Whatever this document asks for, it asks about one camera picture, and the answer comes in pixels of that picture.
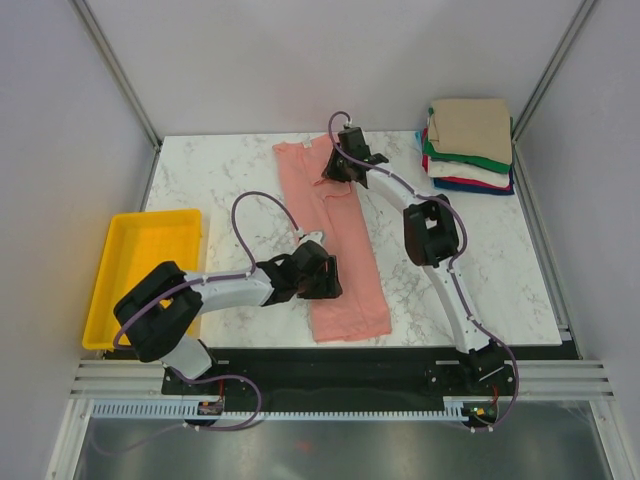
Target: marble table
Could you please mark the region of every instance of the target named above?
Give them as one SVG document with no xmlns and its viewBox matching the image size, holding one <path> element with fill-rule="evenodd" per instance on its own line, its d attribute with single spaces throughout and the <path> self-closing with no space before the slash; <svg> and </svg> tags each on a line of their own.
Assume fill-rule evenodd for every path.
<svg viewBox="0 0 640 480">
<path fill-rule="evenodd" d="M 233 235 L 230 209 L 247 190 L 283 198 L 272 146 L 304 142 L 320 134 L 167 137 L 147 210 L 197 208 L 203 215 L 203 262 L 209 272 L 245 268 Z M 418 188 L 433 189 L 420 165 L 414 132 L 367 132 L 373 152 L 389 158 Z M 446 192 L 469 232 L 459 260 L 481 320 L 512 345 L 557 345 L 558 327 L 517 196 Z M 435 289 L 407 258 L 402 218 L 382 198 L 358 186 L 392 333 L 360 342 L 317 344 L 309 329 L 307 301 L 264 308 L 240 307 L 203 315 L 200 338 L 210 347 L 450 346 L 451 328 Z M 247 198 L 239 228 L 258 260 L 291 251 L 287 219 L 268 200 Z"/>
</svg>

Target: clear plastic panel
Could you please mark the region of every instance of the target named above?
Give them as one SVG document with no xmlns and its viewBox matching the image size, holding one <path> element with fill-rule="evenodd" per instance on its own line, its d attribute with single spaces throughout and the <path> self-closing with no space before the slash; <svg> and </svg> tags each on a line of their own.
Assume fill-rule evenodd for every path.
<svg viewBox="0 0 640 480">
<path fill-rule="evenodd" d="M 434 422 L 267 421 L 240 432 L 177 428 L 105 456 L 175 421 L 92 420 L 77 480 L 608 479 L 588 403 L 520 403 L 493 433 Z"/>
</svg>

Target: beige folded cloth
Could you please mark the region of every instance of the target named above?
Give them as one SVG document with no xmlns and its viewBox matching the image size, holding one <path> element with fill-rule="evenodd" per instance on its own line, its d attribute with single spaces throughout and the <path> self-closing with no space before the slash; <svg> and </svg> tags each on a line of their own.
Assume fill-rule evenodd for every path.
<svg viewBox="0 0 640 480">
<path fill-rule="evenodd" d="M 435 100 L 429 141 L 436 152 L 511 165 L 511 118 L 502 98 Z"/>
</svg>

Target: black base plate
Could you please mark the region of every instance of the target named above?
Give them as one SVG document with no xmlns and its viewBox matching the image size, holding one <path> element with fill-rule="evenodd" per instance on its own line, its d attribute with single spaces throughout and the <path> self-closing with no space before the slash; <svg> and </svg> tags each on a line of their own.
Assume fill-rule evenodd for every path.
<svg viewBox="0 0 640 480">
<path fill-rule="evenodd" d="M 247 376 L 262 392 L 265 412 L 437 411 L 444 408 L 443 396 L 491 397 L 494 384 L 500 395 L 513 393 L 510 366 L 486 381 L 468 384 L 460 365 L 436 364 L 433 350 L 437 349 L 211 349 L 218 364 L 203 378 Z M 162 393 L 210 396 L 218 395 L 219 389 L 217 383 L 185 384 L 169 369 Z M 225 382 L 224 395 L 228 411 L 255 408 L 255 393 L 245 383 Z"/>
</svg>

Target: black mounting bracket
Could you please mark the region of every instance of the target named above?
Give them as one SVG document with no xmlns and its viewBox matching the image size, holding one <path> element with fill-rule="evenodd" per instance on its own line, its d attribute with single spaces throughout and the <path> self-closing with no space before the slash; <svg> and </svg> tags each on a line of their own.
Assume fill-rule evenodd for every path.
<svg viewBox="0 0 640 480">
<path fill-rule="evenodd" d="M 455 361 L 453 349 L 322 348 L 209 349 L 217 363 L 203 375 L 245 375 L 264 396 L 265 412 L 442 410 L 443 397 L 511 395 L 511 366 L 477 382 Z M 167 369 L 163 395 L 218 395 L 218 384 L 186 384 Z M 226 409 L 250 411 L 255 394 L 225 382 Z"/>
<path fill-rule="evenodd" d="M 184 283 L 185 272 L 175 262 L 163 262 L 120 300 L 113 313 L 123 326 L 144 306 Z M 191 288 L 174 293 L 171 303 L 154 305 L 127 330 L 127 338 L 141 362 L 153 362 L 171 352 L 202 308 L 202 296 Z"/>
<path fill-rule="evenodd" d="M 439 199 L 449 203 L 445 195 Z M 409 205 L 402 212 L 404 220 L 404 246 L 411 261 L 418 266 L 437 268 L 439 262 L 458 251 L 458 232 L 451 212 L 435 200 Z M 435 222 L 427 226 L 427 220 Z"/>
<path fill-rule="evenodd" d="M 371 149 L 365 142 L 360 127 L 348 127 L 342 130 L 338 133 L 338 143 L 342 151 L 356 160 L 361 160 L 369 165 L 389 163 L 389 159 L 381 153 L 371 154 Z M 369 169 L 365 165 L 349 161 L 334 148 L 322 176 L 337 182 L 358 182 L 367 188 L 366 173 Z"/>
<path fill-rule="evenodd" d="M 342 295 L 336 257 L 316 242 L 303 242 L 291 255 L 285 253 L 256 265 L 264 270 L 273 287 L 264 307 L 288 302 L 295 294 L 306 299 Z"/>
<path fill-rule="evenodd" d="M 458 352 L 460 365 L 464 368 L 469 384 L 482 382 L 505 368 L 503 352 L 504 350 L 494 340 L 489 340 L 489 343 L 480 350 L 472 349 L 469 353 Z"/>
</svg>

